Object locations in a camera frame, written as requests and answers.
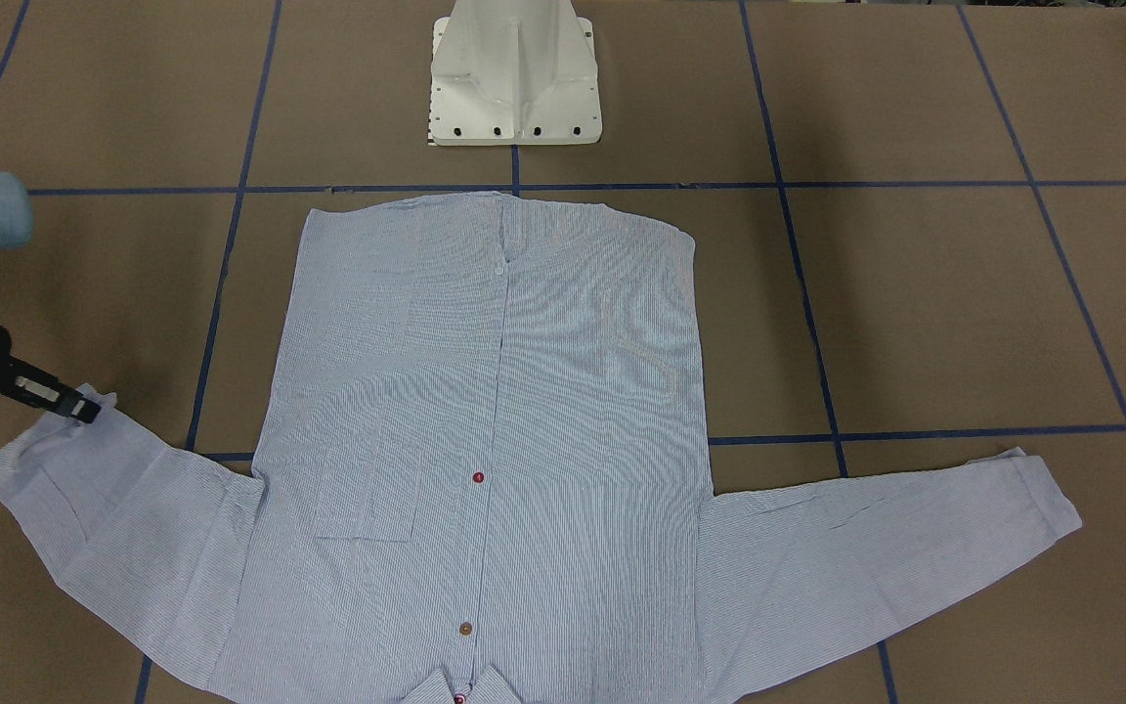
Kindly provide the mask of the light blue striped shirt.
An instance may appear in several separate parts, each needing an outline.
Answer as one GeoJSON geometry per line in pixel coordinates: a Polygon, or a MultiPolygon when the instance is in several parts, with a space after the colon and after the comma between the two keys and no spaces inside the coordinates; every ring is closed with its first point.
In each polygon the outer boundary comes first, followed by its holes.
{"type": "Polygon", "coordinates": [[[733,703],[1080,529],[1042,458],[716,494],[692,238],[313,210],[249,475],[98,395],[0,451],[59,588],[236,703],[733,703]]]}

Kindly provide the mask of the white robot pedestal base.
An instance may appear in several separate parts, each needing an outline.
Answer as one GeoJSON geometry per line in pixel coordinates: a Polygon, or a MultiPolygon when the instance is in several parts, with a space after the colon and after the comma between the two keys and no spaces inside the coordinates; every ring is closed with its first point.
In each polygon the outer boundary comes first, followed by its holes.
{"type": "Polygon", "coordinates": [[[456,1],[432,26],[430,146],[589,146],[595,27],[571,1],[456,1]]]}

